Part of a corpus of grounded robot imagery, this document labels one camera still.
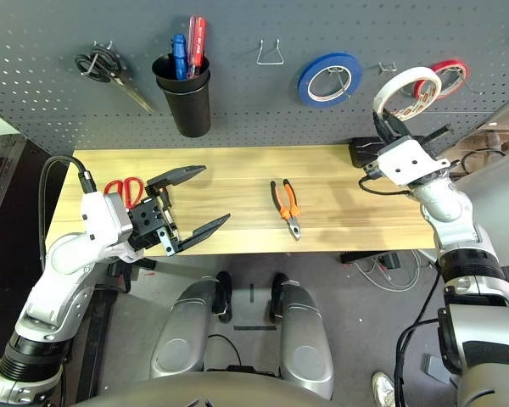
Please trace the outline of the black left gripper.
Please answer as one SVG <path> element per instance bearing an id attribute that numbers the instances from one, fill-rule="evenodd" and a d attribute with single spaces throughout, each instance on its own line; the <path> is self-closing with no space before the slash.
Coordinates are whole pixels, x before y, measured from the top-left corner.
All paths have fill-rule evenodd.
<path id="1" fill-rule="evenodd" d="M 178 254 L 209 238 L 223 226 L 230 214 L 223 215 L 193 231 L 191 237 L 181 240 L 171 213 L 168 186 L 176 186 L 206 170 L 205 165 L 189 165 L 166 171 L 147 181 L 144 198 L 128 211 L 133 226 L 128 237 L 130 246 L 138 251 L 161 244 L 165 254 Z"/>

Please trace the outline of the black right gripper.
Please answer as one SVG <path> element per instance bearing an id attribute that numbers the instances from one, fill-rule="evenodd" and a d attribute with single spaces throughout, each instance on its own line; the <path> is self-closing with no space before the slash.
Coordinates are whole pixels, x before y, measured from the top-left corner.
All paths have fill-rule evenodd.
<path id="1" fill-rule="evenodd" d="M 409 137 L 411 135 L 411 132 L 406 125 L 395 115 L 391 114 L 387 109 L 383 109 L 382 114 L 378 114 L 376 111 L 373 111 L 372 118 L 376 132 L 383 143 L 392 143 L 399 138 Z M 422 145 L 425 146 L 449 132 L 452 132 L 452 126 L 450 124 L 446 124 L 425 136 L 422 139 Z M 363 177 L 364 181 L 377 180 L 382 177 L 382 172 L 378 167 L 377 159 L 365 164 L 363 166 L 363 170 L 366 173 Z"/>

